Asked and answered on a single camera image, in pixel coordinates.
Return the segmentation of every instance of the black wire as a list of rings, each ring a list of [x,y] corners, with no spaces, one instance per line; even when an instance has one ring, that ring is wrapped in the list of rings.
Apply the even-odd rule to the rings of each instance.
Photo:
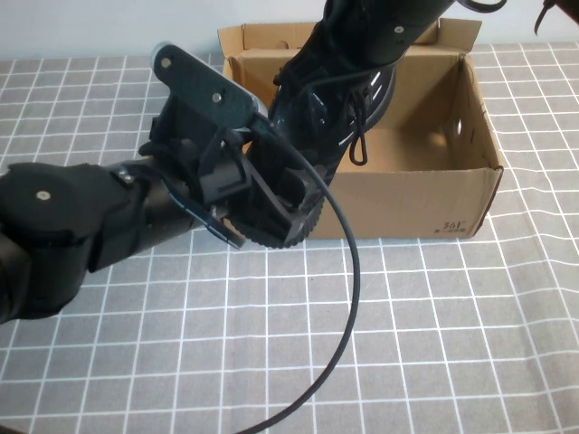
[[[297,163],[299,163],[304,170],[308,173],[309,176],[313,179],[316,186],[321,190],[321,192],[326,196],[327,201],[332,205],[334,212],[336,213],[336,217],[339,220],[342,228],[344,229],[344,234],[346,235],[347,243],[350,247],[350,252],[352,254],[352,268],[354,271],[354,285],[352,289],[352,302],[350,306],[350,314],[346,321],[346,327],[344,328],[344,333],[342,334],[342,338],[337,346],[334,355],[328,362],[326,368],[322,372],[322,374],[312,383],[309,388],[301,394],[299,398],[297,398],[290,406],[285,408],[284,410],[280,411],[276,415],[272,416],[271,418],[259,423],[253,427],[248,429],[244,429],[243,431],[239,431],[237,434],[256,434],[261,432],[267,428],[272,427],[273,425],[281,422],[282,420],[286,419],[289,415],[291,415],[294,411],[296,411],[299,407],[301,407],[307,400],[309,400],[314,393],[318,391],[318,389],[324,384],[327,380],[329,375],[334,371],[337,363],[339,362],[342,354],[346,350],[347,343],[352,335],[352,330],[354,329],[354,323],[356,321],[356,314],[358,310],[358,302],[360,300],[360,258],[358,257],[358,249],[356,246],[356,238],[354,237],[354,233],[352,233],[352,229],[350,228],[350,224],[347,221],[344,212],[338,205],[336,199],[332,195],[332,193],[327,188],[326,183],[324,180],[318,175],[318,172],[312,167],[309,161],[295,148],[293,147],[285,137],[280,135],[273,125],[270,123],[270,120],[265,118],[261,114],[257,114],[256,118],[252,123],[252,130],[256,131],[263,137],[267,137],[269,141],[275,143],[276,145],[283,148],[283,150],[291,156]]]
[[[479,14],[492,14],[493,12],[497,12],[499,9],[502,9],[502,7],[507,4],[507,0],[500,0],[499,2],[492,5],[476,2],[474,0],[459,0],[459,3],[467,9],[478,12]]]
[[[555,0],[545,0],[544,4],[543,4],[543,10],[541,11],[541,14],[539,14],[538,18],[536,19],[536,23],[535,23],[535,34],[539,33],[539,27],[541,26],[541,23],[543,22],[543,19],[545,18],[546,13],[549,11],[549,9],[553,9],[556,5],[556,1]]]

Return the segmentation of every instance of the grid mat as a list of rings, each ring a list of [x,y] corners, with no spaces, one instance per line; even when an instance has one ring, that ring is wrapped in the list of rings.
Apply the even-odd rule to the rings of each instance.
[[[467,241],[360,241],[350,346],[271,433],[579,432],[579,44],[472,56],[507,167],[489,217]],[[1,61],[0,89],[0,172],[132,158],[167,95],[135,57]],[[57,317],[0,326],[0,424],[246,428],[326,365],[349,270],[342,241],[199,230],[90,275]]]

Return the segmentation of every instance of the shoe lace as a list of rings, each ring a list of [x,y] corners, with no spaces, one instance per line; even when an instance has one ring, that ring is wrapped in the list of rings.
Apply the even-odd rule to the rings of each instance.
[[[365,123],[367,110],[365,106],[365,93],[367,90],[352,90],[350,93],[350,105],[354,111],[354,135],[350,144],[350,161],[353,165],[365,165],[368,162],[368,150],[365,141]],[[362,150],[362,159],[356,158],[358,142]]]

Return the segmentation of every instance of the white grid pattern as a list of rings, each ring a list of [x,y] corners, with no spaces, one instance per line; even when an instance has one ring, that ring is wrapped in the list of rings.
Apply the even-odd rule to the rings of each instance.
[[[579,429],[579,419],[568,410],[579,406],[579,379],[572,369],[579,363],[579,208],[574,205],[579,185],[560,181],[579,172],[574,138],[579,123],[568,121],[579,118],[579,45],[479,46],[473,57],[481,74],[495,77],[481,81],[483,92],[502,87],[486,101],[513,101],[515,108],[490,109],[491,121],[504,126],[504,119],[520,120],[523,126],[495,128],[507,167],[483,229],[464,241],[364,241],[359,250],[367,283],[351,354],[275,432],[370,434],[391,426],[412,434],[468,433],[473,427],[477,432]],[[93,68],[74,69],[71,60],[63,60],[53,71],[44,61],[0,62],[0,173],[15,161],[101,163],[137,154],[148,120],[166,94],[147,60],[116,59],[114,68],[110,62],[102,58]],[[539,78],[537,68],[553,75]],[[59,85],[35,87],[47,72]],[[119,78],[97,82],[102,72]],[[83,74],[86,84],[68,84],[71,73]],[[513,73],[522,78],[507,80]],[[33,80],[29,88],[11,79]],[[106,94],[110,89],[115,92]],[[538,100],[545,103],[539,111],[530,106]],[[110,110],[88,114],[89,102],[110,104]],[[43,104],[50,106],[43,115],[24,115]],[[80,111],[54,116],[57,106],[75,105]],[[115,113],[116,107],[128,112]],[[541,117],[554,127],[535,123]],[[54,131],[54,120],[72,122],[74,128]],[[559,145],[546,146],[537,135]],[[113,145],[120,137],[134,142]],[[24,148],[15,147],[15,138]],[[80,146],[81,141],[90,145]],[[58,146],[50,147],[54,142]],[[554,153],[555,164],[544,164]],[[535,183],[528,176],[546,181]],[[513,207],[516,201],[520,205]],[[543,217],[559,219],[561,228]],[[250,245],[236,252],[196,230],[89,277],[78,302],[57,317],[0,327],[0,424],[36,432],[51,420],[72,417],[75,433],[94,429],[92,420],[105,424],[100,430],[123,434],[136,426],[140,432],[190,432],[193,423],[198,432],[246,428],[289,404],[324,368],[327,340],[335,342],[342,332],[338,312],[349,306],[348,254],[343,241],[308,241],[282,251]],[[437,263],[437,255],[448,263]],[[441,286],[440,277],[453,283]],[[295,319],[271,321],[287,312]],[[77,328],[88,338],[74,334]],[[129,348],[134,348],[130,360],[112,355]],[[148,348],[175,350],[156,357]],[[54,361],[62,362],[62,352],[78,352],[66,373],[58,373]],[[202,363],[197,354],[204,356]],[[383,377],[371,375],[376,372]],[[234,392],[226,386],[231,378]],[[164,379],[166,390],[150,391],[156,401],[137,393],[137,382]],[[115,382],[117,394],[90,392],[104,381]],[[279,383],[288,391],[295,388],[294,395],[273,389]],[[5,400],[7,391],[22,400],[18,409]],[[167,424],[134,426],[151,415],[167,415]]]

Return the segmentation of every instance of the screw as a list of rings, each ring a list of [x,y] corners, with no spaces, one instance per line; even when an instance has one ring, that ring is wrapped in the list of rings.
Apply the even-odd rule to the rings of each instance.
[[[36,194],[36,199],[39,199],[41,201],[48,201],[51,198],[51,194],[48,192],[45,192],[44,190],[41,190],[40,192],[38,192]]]

